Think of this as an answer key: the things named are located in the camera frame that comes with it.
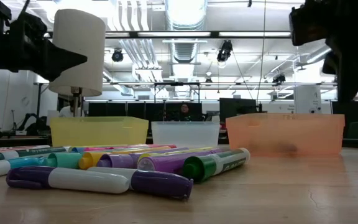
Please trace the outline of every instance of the plastic bin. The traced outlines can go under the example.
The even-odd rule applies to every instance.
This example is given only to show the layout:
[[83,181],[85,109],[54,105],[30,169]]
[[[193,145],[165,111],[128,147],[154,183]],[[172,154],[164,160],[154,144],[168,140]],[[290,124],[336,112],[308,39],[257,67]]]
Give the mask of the plastic bin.
[[231,149],[252,156],[332,156],[342,149],[343,114],[245,114],[226,119]]
[[53,146],[145,144],[149,121],[133,117],[52,118]]
[[153,144],[178,147],[217,146],[220,125],[216,122],[152,122]]

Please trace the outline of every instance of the yellow plastic bin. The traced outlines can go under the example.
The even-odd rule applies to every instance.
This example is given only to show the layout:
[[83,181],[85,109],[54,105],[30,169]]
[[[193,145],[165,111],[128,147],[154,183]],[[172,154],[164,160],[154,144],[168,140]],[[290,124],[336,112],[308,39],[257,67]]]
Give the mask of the yellow plastic bin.
[[245,114],[226,119],[231,149],[253,156],[337,156],[343,114]]
[[53,146],[145,144],[149,121],[133,117],[53,118]]

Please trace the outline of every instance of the yellow marker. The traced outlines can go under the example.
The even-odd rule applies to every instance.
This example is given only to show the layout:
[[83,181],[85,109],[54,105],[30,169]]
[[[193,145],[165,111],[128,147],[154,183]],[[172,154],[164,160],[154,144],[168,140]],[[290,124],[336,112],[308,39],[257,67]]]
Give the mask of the yellow marker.
[[163,149],[170,149],[169,146],[163,146],[163,147],[154,147],[154,148],[142,148],[142,149],[123,149],[123,150],[117,150],[112,149],[108,151],[103,152],[86,152],[82,156],[82,158],[78,161],[78,166],[80,169],[86,170],[89,167],[94,167],[97,165],[97,163],[100,160],[100,157],[102,157],[104,154],[130,154],[134,152],[149,152],[149,151],[156,151],[156,150],[163,150]]
[[211,150],[211,149],[213,149],[213,147],[202,147],[199,149],[188,149],[188,150],[183,150],[183,151],[165,152],[165,153],[145,153],[139,157],[138,161],[141,160],[143,157],[149,157],[149,156],[167,156],[167,155],[175,155],[175,154],[181,154],[181,153],[207,151],[207,150]]

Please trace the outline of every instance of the purple marker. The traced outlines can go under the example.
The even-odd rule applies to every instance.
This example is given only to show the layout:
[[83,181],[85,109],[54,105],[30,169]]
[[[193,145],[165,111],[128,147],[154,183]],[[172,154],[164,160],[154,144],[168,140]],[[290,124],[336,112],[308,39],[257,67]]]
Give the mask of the purple marker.
[[6,176],[6,183],[10,187],[25,189],[58,188],[111,194],[125,192],[130,184],[122,175],[44,166],[11,169]]
[[143,157],[137,163],[137,168],[140,170],[152,170],[180,175],[187,158],[191,156],[206,156],[225,151],[227,151],[227,149],[213,149],[210,151],[189,152],[168,156]]
[[129,186],[131,190],[162,197],[188,199],[193,187],[193,179],[188,180],[182,176],[164,172],[108,167],[90,167],[88,170],[122,175],[131,182]]
[[136,152],[130,154],[105,154],[100,157],[96,166],[98,167],[114,167],[114,168],[130,168],[136,169],[139,157],[145,153],[165,153],[187,150],[188,148],[164,149],[150,152]]

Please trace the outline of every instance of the table surface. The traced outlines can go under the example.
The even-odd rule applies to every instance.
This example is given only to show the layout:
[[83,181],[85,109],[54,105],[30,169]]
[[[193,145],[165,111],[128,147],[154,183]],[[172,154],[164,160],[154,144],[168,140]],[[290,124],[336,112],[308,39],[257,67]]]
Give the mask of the table surface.
[[330,158],[252,157],[195,185],[188,201],[13,189],[0,177],[0,223],[358,224],[358,149]]

